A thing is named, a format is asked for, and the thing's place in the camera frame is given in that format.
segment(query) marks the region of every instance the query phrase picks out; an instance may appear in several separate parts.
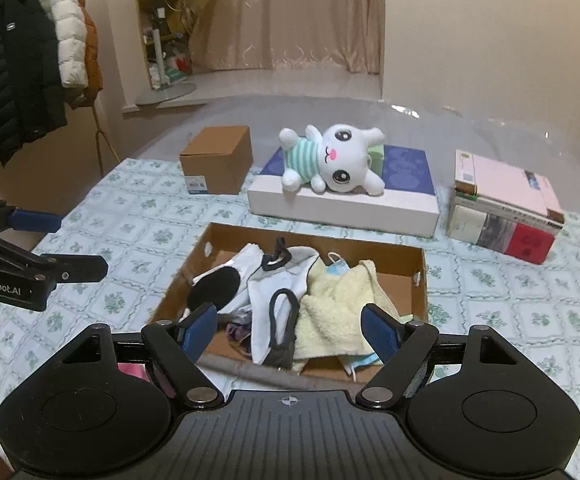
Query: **brown jacket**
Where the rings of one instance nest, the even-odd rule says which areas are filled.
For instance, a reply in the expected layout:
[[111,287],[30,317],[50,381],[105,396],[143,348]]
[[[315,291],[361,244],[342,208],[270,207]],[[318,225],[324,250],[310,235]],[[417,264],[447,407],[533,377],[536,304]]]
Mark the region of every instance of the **brown jacket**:
[[97,38],[97,27],[95,27],[92,18],[86,10],[86,0],[77,0],[83,10],[83,16],[86,22],[86,73],[88,74],[88,86],[83,89],[83,94],[79,92],[78,96],[71,95],[68,104],[72,108],[90,106],[94,103],[99,90],[103,89],[103,76],[97,62],[99,53],[99,39]]

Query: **yellow towel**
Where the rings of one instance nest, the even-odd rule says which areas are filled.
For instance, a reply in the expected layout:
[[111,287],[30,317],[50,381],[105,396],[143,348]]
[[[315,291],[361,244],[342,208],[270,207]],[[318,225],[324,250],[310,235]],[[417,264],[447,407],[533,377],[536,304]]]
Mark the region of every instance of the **yellow towel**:
[[361,333],[361,309],[367,303],[375,303],[399,319],[399,313],[377,282],[371,260],[362,260],[337,276],[328,273],[326,265],[318,259],[308,273],[308,291],[300,303],[295,360],[374,352]]

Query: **stack of books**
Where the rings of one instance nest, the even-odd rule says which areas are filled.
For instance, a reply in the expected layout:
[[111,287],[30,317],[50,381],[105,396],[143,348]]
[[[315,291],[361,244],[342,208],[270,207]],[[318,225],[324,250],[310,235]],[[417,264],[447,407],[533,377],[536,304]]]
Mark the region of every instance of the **stack of books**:
[[457,150],[449,237],[541,264],[564,223],[546,177]]

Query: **white plush rabbit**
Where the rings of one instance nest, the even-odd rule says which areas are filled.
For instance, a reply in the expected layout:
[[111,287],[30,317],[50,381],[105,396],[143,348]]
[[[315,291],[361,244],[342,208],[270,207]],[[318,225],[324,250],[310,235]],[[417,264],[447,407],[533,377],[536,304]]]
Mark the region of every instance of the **white plush rabbit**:
[[317,193],[323,193],[326,185],[341,193],[361,186],[373,196],[385,189],[380,176],[369,168],[368,148],[385,140],[378,128],[360,130],[349,124],[335,124],[321,136],[309,124],[305,137],[284,128],[279,140],[285,164],[281,184],[287,191],[297,191],[308,182]]

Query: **patterned tablecloth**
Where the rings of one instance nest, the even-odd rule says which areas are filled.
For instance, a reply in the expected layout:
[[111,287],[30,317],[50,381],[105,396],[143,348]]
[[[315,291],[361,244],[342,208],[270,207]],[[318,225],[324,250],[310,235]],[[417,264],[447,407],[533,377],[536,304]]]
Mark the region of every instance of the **patterned tablecloth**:
[[[0,304],[0,402],[90,323],[103,321],[117,332],[140,330],[198,235],[214,221],[424,248],[430,321],[446,333],[489,324],[580,408],[580,215],[567,215],[547,262],[534,266],[447,238],[448,190],[439,189],[438,198],[442,213],[435,238],[413,238],[259,217],[249,212],[245,192],[190,196],[177,163],[126,160],[35,250],[102,254],[110,264],[108,277],[60,285],[43,313]],[[438,367],[435,375],[456,368]],[[580,478],[580,444],[568,471]]]

